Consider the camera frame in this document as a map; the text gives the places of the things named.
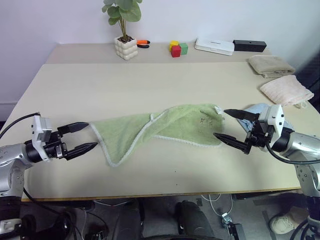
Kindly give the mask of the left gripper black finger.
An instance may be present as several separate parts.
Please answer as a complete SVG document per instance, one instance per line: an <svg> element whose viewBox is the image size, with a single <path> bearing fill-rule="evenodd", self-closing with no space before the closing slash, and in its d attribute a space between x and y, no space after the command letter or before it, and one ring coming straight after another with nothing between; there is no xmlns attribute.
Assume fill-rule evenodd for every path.
<svg viewBox="0 0 320 240"><path fill-rule="evenodd" d="M98 142L88 142L88 143L84 143L79 146L76 146L74 149L68 150L66 152L65 159L69 161L79 156L82 156L87 152L91 151L92 149L94 149L97 145L98 145Z"/></svg>
<svg viewBox="0 0 320 240"><path fill-rule="evenodd" d="M74 123L70 123L70 124L58 127L57 131L59 132L59 135L62 137L63 135L68 133L78 132L88 126L89 126L88 122L74 122Z"/></svg>

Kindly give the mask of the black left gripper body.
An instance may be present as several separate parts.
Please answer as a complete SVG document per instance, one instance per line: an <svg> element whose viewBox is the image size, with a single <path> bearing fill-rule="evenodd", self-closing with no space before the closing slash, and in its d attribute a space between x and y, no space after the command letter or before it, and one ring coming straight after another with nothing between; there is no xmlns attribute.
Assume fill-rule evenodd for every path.
<svg viewBox="0 0 320 240"><path fill-rule="evenodd" d="M64 134L67 134L68 132L68 126L61 126L57 128L57 131L51 133L49 140L45 143L44 146L44 150L49 158L67 158L67 145L64 142L62 142L61 138Z"/></svg>

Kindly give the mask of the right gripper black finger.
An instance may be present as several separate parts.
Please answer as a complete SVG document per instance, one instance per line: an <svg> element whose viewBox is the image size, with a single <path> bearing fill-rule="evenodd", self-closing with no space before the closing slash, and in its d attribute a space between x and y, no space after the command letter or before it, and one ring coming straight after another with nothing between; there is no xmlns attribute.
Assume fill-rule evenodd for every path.
<svg viewBox="0 0 320 240"><path fill-rule="evenodd" d="M259 120L260 114L259 113L252 113L245 110L238 110L238 109L226 109L224 110L226 114L229 116L236 118L238 120L248 120L250 122L256 122Z"/></svg>
<svg viewBox="0 0 320 240"><path fill-rule="evenodd" d="M247 143L241 142L233 136L222 133L213 133L213 135L226 145L241 150L244 154L250 153L251 147Z"/></svg>

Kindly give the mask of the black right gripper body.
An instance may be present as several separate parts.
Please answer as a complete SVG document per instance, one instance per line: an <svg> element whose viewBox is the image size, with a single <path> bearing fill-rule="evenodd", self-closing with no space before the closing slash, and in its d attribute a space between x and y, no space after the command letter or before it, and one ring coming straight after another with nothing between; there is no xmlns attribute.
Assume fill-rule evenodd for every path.
<svg viewBox="0 0 320 240"><path fill-rule="evenodd" d="M259 113L253 113L250 119L253 122L251 130L247 132L245 138L246 148L245 152L249 153L252 147L257 147L261 151L266 152L266 143L270 143L275 132L272 125L268 125L265 121L259 120Z"/></svg>

